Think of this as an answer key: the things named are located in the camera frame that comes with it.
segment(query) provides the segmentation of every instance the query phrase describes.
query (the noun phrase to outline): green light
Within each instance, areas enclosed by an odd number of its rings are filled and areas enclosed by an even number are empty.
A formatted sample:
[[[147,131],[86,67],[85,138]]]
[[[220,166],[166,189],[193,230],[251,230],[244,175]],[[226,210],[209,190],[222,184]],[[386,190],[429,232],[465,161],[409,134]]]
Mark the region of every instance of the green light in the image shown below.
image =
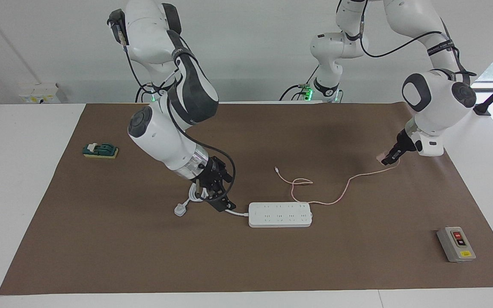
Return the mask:
[[[309,91],[307,92],[306,100],[311,100],[311,97],[313,97],[313,90],[309,89]]]

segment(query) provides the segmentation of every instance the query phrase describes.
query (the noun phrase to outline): power outlet socket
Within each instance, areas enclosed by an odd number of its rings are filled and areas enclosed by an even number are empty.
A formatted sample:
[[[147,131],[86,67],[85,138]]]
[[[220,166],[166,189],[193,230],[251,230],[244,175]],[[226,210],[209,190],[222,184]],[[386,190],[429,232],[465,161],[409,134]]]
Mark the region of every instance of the power outlet socket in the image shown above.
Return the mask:
[[[313,216],[309,204],[299,202],[254,202],[248,213],[252,228],[305,228]]]
[[[19,96],[26,104],[60,104],[66,95],[55,84],[20,84]]]

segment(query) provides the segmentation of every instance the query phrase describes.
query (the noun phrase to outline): black cable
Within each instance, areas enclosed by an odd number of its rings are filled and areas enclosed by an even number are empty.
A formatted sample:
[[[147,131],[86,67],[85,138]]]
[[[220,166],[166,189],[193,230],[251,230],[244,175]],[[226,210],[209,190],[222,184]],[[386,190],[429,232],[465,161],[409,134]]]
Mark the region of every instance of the black cable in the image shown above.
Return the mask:
[[[300,86],[295,84],[294,86],[291,86],[290,88],[286,89],[286,91],[281,95],[281,98],[279,99],[279,101],[282,101],[282,98],[284,98],[284,96],[286,95],[286,93],[289,93],[290,90],[294,89],[294,88],[299,88]]]
[[[298,95],[298,98],[299,98],[302,95],[302,93],[301,92],[298,92],[298,93],[292,95],[292,99],[290,99],[290,100],[294,100],[294,98],[296,97],[296,95]]]
[[[364,13],[366,12],[366,7],[368,6],[368,0],[366,0],[366,3],[364,4],[364,8],[362,9],[362,15],[360,16],[360,20],[361,20],[361,23],[364,23]],[[404,47],[406,47],[407,45],[410,45],[411,43],[414,43],[415,41],[417,41],[418,39],[421,39],[422,37],[424,36],[427,36],[427,35],[432,35],[432,34],[442,34],[442,32],[440,31],[430,31],[428,33],[424,33],[420,36],[417,36],[413,39],[411,39],[410,41],[408,41],[407,43],[404,43],[402,44],[401,46],[393,49],[392,51],[389,51],[385,54],[381,54],[381,55],[372,55],[370,53],[368,53],[368,51],[366,51],[366,49],[364,48],[364,44],[362,43],[362,34],[360,35],[360,47],[362,48],[362,50],[364,51],[364,53],[369,56],[369,57],[372,57],[372,58],[381,58],[383,56],[386,56],[386,55],[390,55],[392,53],[394,53],[395,51],[398,51],[400,49],[403,49]]]
[[[456,51],[457,59],[460,60],[460,49],[458,47],[452,47],[452,50]]]
[[[190,46],[186,43],[186,40],[182,36],[180,36],[180,41],[182,41],[190,51],[193,51],[191,50]]]
[[[174,123],[174,126],[176,127],[176,129],[178,131],[180,131],[180,133],[182,135],[184,135],[184,137],[188,138],[192,142],[195,142],[199,146],[202,146],[204,148],[209,148],[211,150],[214,150],[216,152],[219,152],[220,154],[222,154],[223,156],[225,156],[229,160],[229,162],[231,162],[231,168],[232,168],[233,174],[231,175],[231,182],[229,182],[229,187],[227,187],[227,189],[224,191],[224,193],[220,197],[217,197],[216,199],[203,199],[202,197],[200,197],[200,199],[203,200],[203,201],[213,201],[213,202],[214,201],[220,201],[221,199],[224,199],[227,196],[227,194],[231,191],[231,188],[233,187],[233,183],[235,183],[235,162],[233,161],[233,158],[231,158],[231,156],[229,154],[227,154],[226,152],[224,152],[223,150],[221,150],[219,148],[216,148],[214,146],[211,146],[211,145],[208,145],[208,144],[204,144],[202,142],[199,142],[196,139],[190,137],[190,135],[186,134],[186,132],[184,130],[182,130],[182,128],[180,127],[180,125],[178,125],[178,123],[176,123],[176,119],[174,119],[174,115],[172,115],[172,111],[170,111],[170,100],[166,100],[166,108],[167,108],[167,110],[169,112],[170,119]]]
[[[469,72],[469,71],[466,71],[466,70],[461,70],[461,71],[458,71],[458,72],[454,72],[454,74],[465,74],[467,76],[472,76],[472,77],[476,77],[477,74],[476,73],[473,73],[473,72]]]
[[[134,76],[134,80],[137,81],[137,84],[138,86],[144,90],[145,92],[149,92],[148,90],[146,90],[144,88],[145,85],[142,85],[140,83],[140,81],[138,80],[138,77],[137,77],[137,73],[134,71],[134,68],[133,68],[133,63],[131,62],[131,57],[129,56],[129,51],[127,50],[127,47],[123,47],[123,50],[125,50],[125,55],[127,55],[127,62],[129,62],[129,67],[131,68],[131,72],[133,73],[133,76]]]
[[[180,70],[179,68],[177,68],[176,70],[174,70],[174,74],[176,74],[179,70]],[[157,88],[156,93],[157,93],[157,92],[159,92],[159,91],[163,88],[164,84],[165,84],[167,81],[169,81],[171,78],[172,78],[172,75],[170,76],[170,78],[169,78],[169,79],[167,79],[167,80],[163,81],[161,84],[159,84],[159,87]]]
[[[342,97],[340,98],[340,104],[341,104],[342,101],[344,100],[344,90],[338,90],[338,94],[336,94],[336,97],[340,95],[340,92],[342,93]]]
[[[140,97],[140,92],[142,92],[142,88],[138,88],[137,95],[136,95],[136,97],[134,99],[134,102],[135,103],[138,103],[138,97]]]
[[[342,4],[342,0],[338,2],[338,6],[336,7],[336,14],[338,14],[338,10],[340,9],[340,5]]]
[[[317,64],[317,67],[315,68],[315,70],[313,71],[311,76],[309,76],[309,79],[306,81],[307,84],[309,84],[309,81],[311,80],[311,78],[313,78],[313,76],[315,75],[315,72],[317,72],[317,70],[319,69],[319,66],[321,66],[321,65]]]

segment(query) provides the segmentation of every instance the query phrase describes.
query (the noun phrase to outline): wall outlet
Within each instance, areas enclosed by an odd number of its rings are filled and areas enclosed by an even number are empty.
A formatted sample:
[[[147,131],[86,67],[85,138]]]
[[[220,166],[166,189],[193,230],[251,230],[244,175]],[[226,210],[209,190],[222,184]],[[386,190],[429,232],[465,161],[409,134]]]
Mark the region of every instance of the wall outlet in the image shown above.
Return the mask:
[[[21,84],[27,86],[19,92],[20,99],[26,104],[60,104],[59,96],[63,92],[54,84]]]

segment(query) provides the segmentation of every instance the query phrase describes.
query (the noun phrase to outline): white plug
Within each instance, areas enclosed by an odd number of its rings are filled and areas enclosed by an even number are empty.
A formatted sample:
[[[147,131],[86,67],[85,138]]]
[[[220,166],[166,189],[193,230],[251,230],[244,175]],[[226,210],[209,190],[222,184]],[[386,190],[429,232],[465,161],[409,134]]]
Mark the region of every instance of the white plug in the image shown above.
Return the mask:
[[[184,216],[186,214],[186,204],[187,203],[178,203],[178,205],[174,208],[174,214],[178,217]]]

